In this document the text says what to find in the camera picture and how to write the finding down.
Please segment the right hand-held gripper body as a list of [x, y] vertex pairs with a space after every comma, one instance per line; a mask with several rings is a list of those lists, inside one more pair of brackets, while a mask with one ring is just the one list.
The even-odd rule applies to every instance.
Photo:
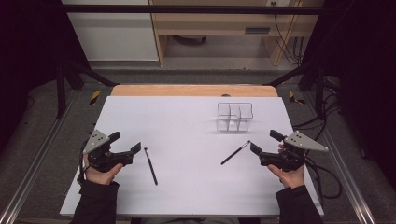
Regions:
[[273, 164], [284, 172], [295, 171], [304, 164], [307, 150], [327, 152], [329, 149], [305, 134], [295, 131], [286, 135], [283, 151], [278, 153], [262, 152], [259, 155], [261, 166]]

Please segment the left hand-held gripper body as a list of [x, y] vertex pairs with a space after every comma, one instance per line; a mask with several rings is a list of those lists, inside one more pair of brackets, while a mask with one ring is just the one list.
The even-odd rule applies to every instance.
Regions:
[[89, 165], [102, 173], [108, 172], [118, 163], [123, 166], [133, 163], [134, 155], [129, 151], [111, 152], [108, 135], [94, 130], [82, 150], [88, 156]]

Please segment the black pen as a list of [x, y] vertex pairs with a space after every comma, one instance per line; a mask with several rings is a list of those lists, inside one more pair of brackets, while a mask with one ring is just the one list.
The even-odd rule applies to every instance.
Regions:
[[146, 157], [147, 157], [147, 160], [148, 160], [148, 166], [149, 166], [149, 169], [150, 169], [154, 184], [156, 186], [158, 186], [159, 182], [158, 182], [157, 176], [155, 174], [155, 171], [154, 171], [154, 168], [153, 168], [153, 165], [152, 165], [152, 161], [151, 161], [150, 156], [149, 156], [149, 150], [148, 150], [147, 147], [144, 147], [144, 151], [145, 151], [145, 154], [146, 154]]

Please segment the clear acrylic organiser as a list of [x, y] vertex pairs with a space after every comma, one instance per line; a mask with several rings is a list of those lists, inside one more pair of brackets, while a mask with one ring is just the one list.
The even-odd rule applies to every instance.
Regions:
[[247, 132], [248, 124], [252, 119], [252, 103], [218, 103], [219, 132]]

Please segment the person's left hand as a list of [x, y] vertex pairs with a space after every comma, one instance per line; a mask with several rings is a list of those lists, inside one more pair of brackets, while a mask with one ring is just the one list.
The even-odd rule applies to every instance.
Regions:
[[108, 172], [102, 173], [92, 168], [89, 165], [88, 156], [83, 156], [84, 163], [88, 165], [88, 168], [85, 170], [86, 179], [91, 181], [92, 183], [99, 185], [110, 185], [114, 180], [115, 176], [120, 172], [123, 168], [122, 163], [118, 163], [113, 168], [111, 168]]

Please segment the person's right hand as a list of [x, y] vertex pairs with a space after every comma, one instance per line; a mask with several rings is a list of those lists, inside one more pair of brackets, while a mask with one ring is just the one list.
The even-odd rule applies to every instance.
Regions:
[[284, 172], [274, 166], [273, 164], [268, 165], [268, 169], [275, 176], [277, 176], [284, 186], [284, 188], [298, 188], [304, 185], [304, 166], [302, 165], [295, 171]]

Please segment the black metal stand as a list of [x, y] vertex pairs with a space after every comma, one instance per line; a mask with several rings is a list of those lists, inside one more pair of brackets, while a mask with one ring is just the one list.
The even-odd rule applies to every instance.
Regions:
[[57, 100], [58, 100], [58, 112], [57, 119], [60, 119], [66, 110], [66, 98], [65, 98], [65, 85], [67, 81], [73, 90], [81, 90], [84, 86], [84, 82], [80, 77], [80, 74], [88, 75], [89, 77], [97, 80], [108, 87], [117, 86], [116, 82], [113, 82], [96, 72], [92, 71], [91, 68], [83, 66], [73, 61], [63, 61], [59, 63], [56, 68], [56, 86], [57, 86]]
[[298, 86], [302, 91], [306, 91], [310, 89], [313, 84], [316, 84], [315, 88], [315, 112], [317, 113], [320, 119], [325, 118], [325, 109], [324, 109], [324, 99], [323, 99], [323, 91], [324, 91], [324, 68], [320, 64], [320, 62], [316, 60], [309, 60], [299, 67], [289, 71], [286, 75], [283, 75], [279, 78], [276, 78], [269, 83], [265, 83], [265, 86], [277, 87], [283, 82], [291, 79], [292, 77], [296, 77], [298, 75], [302, 75]]

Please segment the white cabinet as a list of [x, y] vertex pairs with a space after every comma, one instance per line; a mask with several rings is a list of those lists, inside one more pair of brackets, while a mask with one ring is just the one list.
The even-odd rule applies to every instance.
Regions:
[[149, 13], [69, 13], [90, 62], [158, 61]]

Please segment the dark curtain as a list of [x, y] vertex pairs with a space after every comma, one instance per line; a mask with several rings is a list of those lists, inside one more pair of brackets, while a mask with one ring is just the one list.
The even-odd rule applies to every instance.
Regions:
[[396, 0], [324, 0], [304, 58], [341, 81], [359, 139], [396, 188]]
[[90, 65], [62, 0], [0, 0], [0, 152], [19, 125], [30, 90], [60, 63]]

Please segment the grey label on desk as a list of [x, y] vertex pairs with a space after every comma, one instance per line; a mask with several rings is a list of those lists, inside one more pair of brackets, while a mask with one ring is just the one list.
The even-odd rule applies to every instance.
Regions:
[[268, 35], [271, 31], [270, 27], [246, 27], [246, 35]]

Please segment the light wooden desk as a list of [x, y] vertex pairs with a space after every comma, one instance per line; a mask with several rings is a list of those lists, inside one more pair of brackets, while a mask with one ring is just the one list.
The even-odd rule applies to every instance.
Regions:
[[[152, 6], [322, 7], [324, 0], [148, 0], [148, 3]], [[164, 39], [171, 35], [246, 35], [246, 27], [270, 27], [271, 31], [268, 35], [256, 36], [262, 39], [272, 65], [277, 66], [287, 52], [287, 44], [294, 37], [311, 36], [318, 17], [316, 15], [154, 13], [152, 19], [155, 33], [160, 40], [160, 52], [164, 52]]]

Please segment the aluminium rail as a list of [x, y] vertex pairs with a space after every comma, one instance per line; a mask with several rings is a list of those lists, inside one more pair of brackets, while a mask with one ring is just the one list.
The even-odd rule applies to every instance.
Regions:
[[355, 168], [360, 168], [360, 153], [356, 149], [344, 117], [338, 117], [336, 114], [340, 109], [338, 100], [335, 96], [325, 96], [321, 102], [327, 122], [318, 139], [330, 148], [333, 168], [360, 224], [375, 224], [374, 215], [359, 188], [359, 179], [353, 173]]
[[41, 144], [35, 159], [31, 163], [29, 169], [27, 170], [23, 180], [21, 181], [20, 185], [18, 186], [16, 192], [14, 193], [13, 197], [11, 198], [10, 202], [7, 204], [6, 208], [0, 214], [0, 224], [13, 224], [16, 220], [19, 212], [23, 204], [26, 201], [35, 181], [37, 180], [39, 171], [42, 168], [43, 161], [46, 158], [48, 151], [56, 138], [59, 130], [61, 129], [64, 119], [67, 117], [67, 114], [72, 107], [73, 103], [78, 98], [79, 93], [77, 91], [72, 91], [67, 98], [66, 106], [62, 115], [56, 119], [50, 130], [47, 134], [45, 140]]

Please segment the black horizontal frame bar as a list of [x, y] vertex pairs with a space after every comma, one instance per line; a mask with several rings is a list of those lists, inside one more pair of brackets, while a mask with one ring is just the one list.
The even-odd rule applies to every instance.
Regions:
[[144, 6], [144, 5], [62, 5], [74, 13], [192, 13], [192, 14], [276, 14], [319, 15], [320, 7], [235, 7], [235, 6]]

